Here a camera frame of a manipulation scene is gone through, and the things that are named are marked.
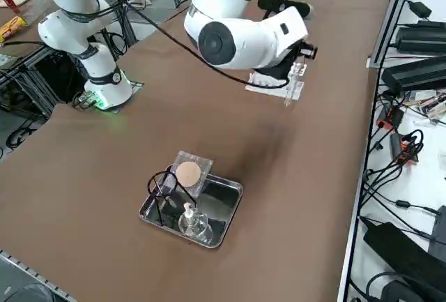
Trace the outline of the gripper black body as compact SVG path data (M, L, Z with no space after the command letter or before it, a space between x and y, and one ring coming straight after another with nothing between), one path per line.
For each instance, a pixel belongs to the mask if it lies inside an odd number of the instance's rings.
M267 75L276 80L285 80L288 78L289 72L296 58L298 57L298 49L289 50L289 53L276 65L263 68L255 68L254 71L262 75Z

